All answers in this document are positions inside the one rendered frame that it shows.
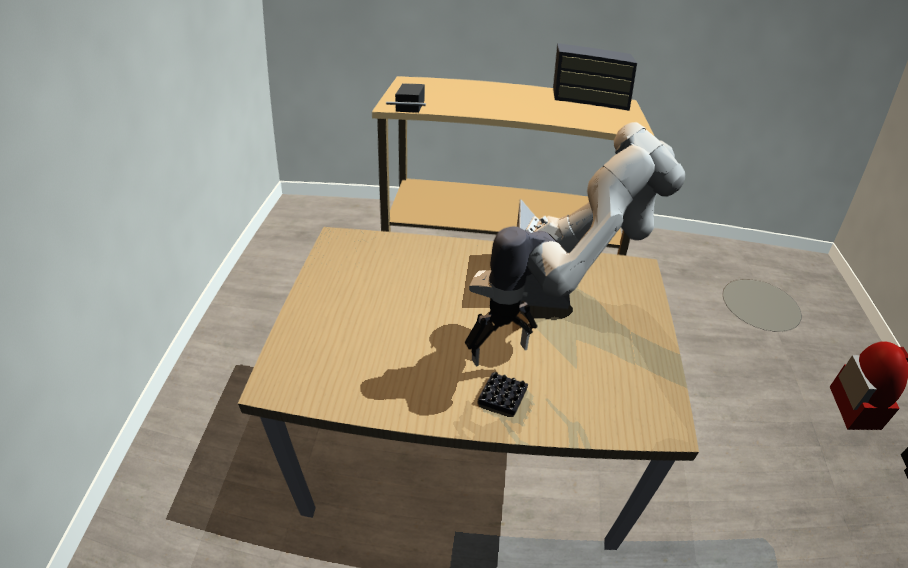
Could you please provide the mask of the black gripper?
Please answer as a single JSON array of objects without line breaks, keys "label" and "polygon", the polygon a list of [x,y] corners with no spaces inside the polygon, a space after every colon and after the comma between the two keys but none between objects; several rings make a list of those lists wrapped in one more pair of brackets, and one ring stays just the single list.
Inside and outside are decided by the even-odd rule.
[{"label": "black gripper", "polygon": [[[507,305],[499,304],[490,298],[490,312],[488,313],[488,315],[483,316],[482,314],[478,314],[477,321],[465,341],[466,346],[469,350],[471,350],[472,361],[476,367],[479,366],[479,347],[493,331],[496,331],[498,329],[501,324],[501,326],[504,326],[510,324],[513,321],[514,323],[522,327],[520,345],[524,350],[527,350],[530,337],[529,335],[533,333],[531,329],[536,329],[538,326],[530,313],[530,306],[526,301],[522,301],[520,305],[520,301],[512,305]],[[528,324],[517,316],[520,310],[524,312],[528,317],[530,321]],[[492,322],[495,325],[493,325]]]}]

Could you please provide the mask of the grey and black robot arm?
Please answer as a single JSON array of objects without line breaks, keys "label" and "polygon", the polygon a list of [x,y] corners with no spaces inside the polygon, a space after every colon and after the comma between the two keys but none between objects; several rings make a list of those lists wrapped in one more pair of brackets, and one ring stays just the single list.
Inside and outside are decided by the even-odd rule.
[{"label": "grey and black robot arm", "polygon": [[491,270],[478,271],[469,290],[511,305],[527,297],[526,277],[533,274],[548,296],[567,296],[620,228],[632,240],[648,237],[654,229],[656,194],[677,192],[685,171],[672,148],[637,122],[617,132],[614,147],[616,155],[588,183],[586,205],[561,218],[534,216],[526,231],[516,226],[500,230],[492,245]]}]

